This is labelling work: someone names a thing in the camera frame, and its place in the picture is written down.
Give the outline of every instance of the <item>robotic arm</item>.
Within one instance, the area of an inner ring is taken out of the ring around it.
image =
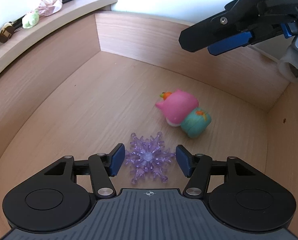
[[[189,52],[207,47],[217,56],[282,34],[294,40],[278,67],[298,82],[298,0],[233,0],[223,12],[183,30],[179,43]]]

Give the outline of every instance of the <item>black circular joint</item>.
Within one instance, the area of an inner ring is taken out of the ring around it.
[[[211,211],[228,226],[247,232],[288,225],[296,210],[295,198],[279,184],[256,177],[216,187],[208,199]]]
[[[251,210],[262,210],[268,208],[273,203],[271,194],[255,188],[244,189],[238,192],[236,200],[241,206]]]
[[[3,212],[11,225],[50,232],[79,222],[91,208],[89,193],[61,176],[27,180],[7,193]]]
[[[61,204],[62,200],[63,195],[61,192],[49,188],[35,190],[25,198],[26,204],[36,210],[55,208]]]

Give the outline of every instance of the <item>pink fabric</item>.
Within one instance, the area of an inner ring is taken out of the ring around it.
[[[179,89],[168,96],[165,101],[156,103],[156,107],[173,124],[180,124],[198,106],[197,98]]]
[[[36,10],[39,15],[49,16],[62,8],[62,0],[39,0]]]

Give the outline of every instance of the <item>wooden surface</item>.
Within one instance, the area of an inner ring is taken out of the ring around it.
[[[267,125],[266,175],[294,195],[297,208],[289,229],[298,236],[298,84],[287,87],[268,113]]]
[[[160,66],[224,90],[268,111],[288,85],[276,63],[250,48],[190,53],[178,42],[186,23],[117,12],[95,14],[102,51]]]
[[[0,76],[0,157],[50,93],[99,51],[90,15],[39,43]]]
[[[0,73],[43,37],[85,14],[115,2],[117,0],[73,0],[64,4],[57,13],[41,18],[33,28],[15,33],[9,41],[0,45]]]
[[[212,116],[210,126],[197,139],[170,127],[154,106],[159,94],[176,88],[193,93]],[[128,145],[130,134],[163,132],[167,147],[183,144],[193,154],[214,160],[236,155],[260,171],[267,151],[266,114],[235,96],[180,74],[127,57],[99,52],[66,79],[31,115],[0,159],[0,236],[9,227],[1,203],[14,186],[64,155],[76,160],[109,152],[117,143]],[[130,168],[123,166],[112,178],[117,191],[134,187]],[[179,187],[188,179],[176,161],[168,168],[169,181],[150,178],[139,188]],[[220,184],[211,182],[210,189]],[[78,183],[91,191],[88,177]]]

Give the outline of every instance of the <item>translucent plastic snowflake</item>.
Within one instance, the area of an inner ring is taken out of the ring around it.
[[[150,139],[139,139],[135,133],[131,134],[130,151],[125,150],[125,164],[132,164],[135,173],[131,180],[136,184],[139,178],[145,178],[145,174],[153,174],[153,178],[160,177],[162,182],[167,182],[168,177],[163,173],[167,170],[164,168],[167,163],[171,163],[174,153],[169,152],[168,148],[164,151],[164,141],[162,141],[162,132],[158,132],[156,138],[150,136]]]

